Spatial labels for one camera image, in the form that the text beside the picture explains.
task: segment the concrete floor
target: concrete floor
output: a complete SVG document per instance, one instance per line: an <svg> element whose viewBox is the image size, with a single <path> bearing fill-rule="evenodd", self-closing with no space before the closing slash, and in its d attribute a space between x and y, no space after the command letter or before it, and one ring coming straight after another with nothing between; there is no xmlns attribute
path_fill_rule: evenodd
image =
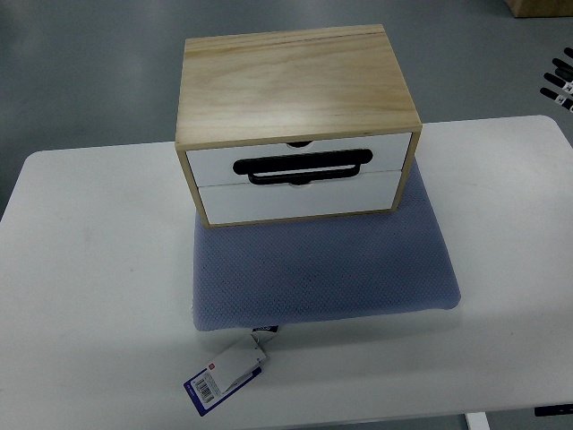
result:
<svg viewBox="0 0 573 430"><path fill-rule="evenodd" d="M388 32L424 123L547 115L573 142L572 114L539 93L573 47L573 18L517 20L503 0L0 0L0 215L32 152L173 141L185 39L369 23ZM488 418L493 430L573 428L531 409Z"/></svg>

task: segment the white drawer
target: white drawer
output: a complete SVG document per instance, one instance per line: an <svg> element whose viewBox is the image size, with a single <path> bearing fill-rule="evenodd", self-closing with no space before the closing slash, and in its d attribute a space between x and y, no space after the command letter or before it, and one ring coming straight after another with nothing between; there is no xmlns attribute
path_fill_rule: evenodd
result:
<svg viewBox="0 0 573 430"><path fill-rule="evenodd" d="M213 150L189 150L187 159L197 186L245 184L247 175L237 175L233 164L239 159L256 159L281 155L314 152L369 149L372 160L363 164L361 173L401 170L406 157L411 133L384 134L314 141L303 148L293 148L286 143L237 146Z"/></svg>
<svg viewBox="0 0 573 430"><path fill-rule="evenodd" d="M308 185L213 185L199 188L210 224L380 211L394 202L401 171Z"/></svg>

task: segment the drawer unit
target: drawer unit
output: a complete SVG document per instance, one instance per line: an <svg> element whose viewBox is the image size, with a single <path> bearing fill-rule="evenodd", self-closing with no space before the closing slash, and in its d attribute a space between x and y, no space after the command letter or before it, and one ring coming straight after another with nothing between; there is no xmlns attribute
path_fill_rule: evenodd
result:
<svg viewBox="0 0 573 430"><path fill-rule="evenodd" d="M421 129L380 25L185 43L175 149L208 227L394 211Z"/></svg>

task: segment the blue cushion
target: blue cushion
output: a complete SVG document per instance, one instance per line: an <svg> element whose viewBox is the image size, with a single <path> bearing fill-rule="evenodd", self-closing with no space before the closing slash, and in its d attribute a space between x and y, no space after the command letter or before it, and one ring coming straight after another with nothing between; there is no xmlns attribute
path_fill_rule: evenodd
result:
<svg viewBox="0 0 573 430"><path fill-rule="evenodd" d="M394 213L226 228L195 220L200 331L450 309L459 299L415 163Z"/></svg>

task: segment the barcode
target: barcode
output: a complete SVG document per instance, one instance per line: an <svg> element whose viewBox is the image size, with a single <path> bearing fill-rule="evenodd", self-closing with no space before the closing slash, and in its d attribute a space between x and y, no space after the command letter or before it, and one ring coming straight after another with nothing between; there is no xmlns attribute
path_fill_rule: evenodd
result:
<svg viewBox="0 0 573 430"><path fill-rule="evenodd" d="M195 383L195 390L201 395L203 403L209 403L214 399L213 393L204 379L200 379Z"/></svg>

